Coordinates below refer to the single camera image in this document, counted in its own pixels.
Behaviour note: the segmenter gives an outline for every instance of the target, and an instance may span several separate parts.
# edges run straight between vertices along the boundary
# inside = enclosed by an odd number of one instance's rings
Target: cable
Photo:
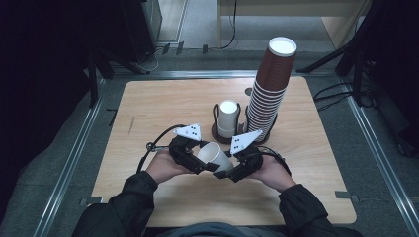
[[[280,155],[280,153],[278,153],[278,152],[274,151],[273,149],[271,149],[271,148],[269,148],[269,147],[266,147],[266,146],[256,146],[256,147],[258,147],[258,148],[263,148],[262,152],[267,152],[267,151],[268,151],[267,153],[271,152],[272,154],[275,154],[275,155],[281,156],[281,155]]]
[[[157,139],[154,141],[154,142],[152,142],[152,143],[147,143],[147,145],[146,145],[146,148],[147,148],[147,152],[145,152],[145,155],[141,158],[141,160],[139,161],[139,164],[138,164],[138,168],[136,169],[136,174],[138,174],[140,171],[141,171],[141,169],[142,169],[142,166],[144,165],[144,162],[145,162],[145,159],[147,158],[147,156],[148,156],[148,154],[156,147],[156,144],[157,144],[157,142],[164,136],[164,135],[166,135],[166,133],[167,132],[169,132],[170,130],[173,130],[174,128],[176,128],[176,127],[184,127],[185,125],[182,125],[182,124],[177,124],[177,125],[173,125],[173,126],[171,126],[171,127],[169,127],[169,128],[167,128],[165,131],[163,131],[163,133],[161,133],[158,137],[157,137]]]
[[[234,41],[235,39],[235,32],[236,32],[236,27],[235,27],[235,17],[236,17],[236,13],[237,13],[237,0],[234,0],[234,13],[233,13],[233,37],[231,38],[231,41],[228,43],[228,45],[223,46],[223,47],[216,47],[216,49],[225,49],[227,47],[229,47],[231,45],[231,43]]]
[[[326,105],[326,106],[320,107],[320,108],[319,108],[319,109],[317,109],[317,110],[318,110],[319,112],[321,112],[321,111],[325,111],[325,110],[329,109],[331,106],[338,104],[339,102],[341,102],[342,100],[344,100],[344,99],[346,99],[346,98],[348,98],[348,97],[350,97],[350,96],[352,96],[352,94],[350,94],[350,95],[346,95],[345,97],[343,97],[343,98],[341,98],[341,99],[339,99],[339,100],[337,100],[337,101],[335,101],[335,102],[332,102],[332,103],[330,103],[330,104],[328,104],[328,105]]]
[[[135,64],[135,67],[137,67],[139,69],[142,69],[144,71],[147,71],[147,72],[154,71],[158,67],[158,59],[156,57],[156,52],[158,52],[158,51],[160,51],[162,49],[163,49],[163,47],[157,48],[153,53],[150,53],[149,55],[147,55],[147,57],[144,60],[142,60],[140,63],[136,63]],[[139,64],[144,63],[145,61],[147,61],[150,58],[150,55],[153,55],[154,60],[156,61],[156,65],[153,68],[151,68],[151,69],[147,69],[147,68],[144,68],[144,67],[140,66]]]
[[[346,95],[352,96],[353,92],[352,91],[350,91],[350,92],[340,92],[340,93],[336,93],[336,94],[329,95],[329,96],[319,97],[319,98],[316,98],[314,100],[314,102],[319,102],[319,101],[331,99],[331,98],[334,98],[334,97],[337,97],[337,96],[346,96]]]
[[[325,92],[327,90],[330,90],[330,89],[335,88],[337,86],[348,85],[348,84],[352,84],[352,83],[351,82],[342,82],[342,83],[335,84],[333,86],[326,87],[326,88],[320,90],[319,92],[317,92],[317,94],[314,95],[313,100],[316,101],[318,95],[320,95],[321,93],[323,93],[323,92]]]

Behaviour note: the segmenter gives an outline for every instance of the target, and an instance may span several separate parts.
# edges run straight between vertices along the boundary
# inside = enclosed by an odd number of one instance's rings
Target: black curtain
[[[89,90],[87,50],[60,6],[0,3],[0,221],[21,169],[49,147]]]
[[[419,153],[418,12],[418,4],[412,1],[387,0],[377,25],[372,28],[372,39],[368,41],[366,51],[367,60],[375,64],[373,79],[385,90],[385,96],[389,96],[397,110],[382,98],[383,93],[377,93],[378,107],[385,111],[384,116],[395,135],[407,142],[405,152],[409,156]]]

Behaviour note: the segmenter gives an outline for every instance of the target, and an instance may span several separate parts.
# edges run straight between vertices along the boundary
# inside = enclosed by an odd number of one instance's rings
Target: wooden table
[[[211,134],[215,104],[231,99],[245,108],[245,95],[254,78],[136,81],[126,84],[92,197],[108,201],[135,173],[145,144],[174,124],[199,123],[202,138]],[[244,110],[240,122],[244,122]],[[164,136],[158,145],[174,137]],[[324,204],[332,223],[352,223],[356,214],[349,199],[335,197],[346,191],[318,112],[305,79],[290,80],[278,120],[264,145],[285,157],[293,178],[310,189]],[[144,164],[149,164],[153,153]],[[284,224],[278,210],[278,193],[258,181],[233,183],[210,172],[184,175],[163,183],[155,193],[155,211],[148,226],[184,226],[204,221],[233,225]]]

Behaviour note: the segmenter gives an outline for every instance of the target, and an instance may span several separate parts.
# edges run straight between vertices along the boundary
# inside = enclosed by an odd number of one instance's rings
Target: person's arm
[[[107,204],[93,204],[80,217],[73,236],[141,236],[154,210],[158,184],[190,174],[177,165],[167,150],[157,152],[146,171],[129,177],[120,194]]]
[[[248,178],[260,180],[281,193],[280,212],[290,235],[338,236],[318,198],[303,185],[298,185],[274,157],[264,155],[263,159],[261,169]]]

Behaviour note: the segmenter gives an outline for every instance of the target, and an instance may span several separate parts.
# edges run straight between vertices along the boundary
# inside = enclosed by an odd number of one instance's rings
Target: black sleeve
[[[303,185],[288,188],[280,199],[280,212],[291,236],[338,236],[323,204]]]
[[[93,204],[80,217],[73,236],[141,236],[154,210],[156,182],[141,171],[129,177],[107,204]]]

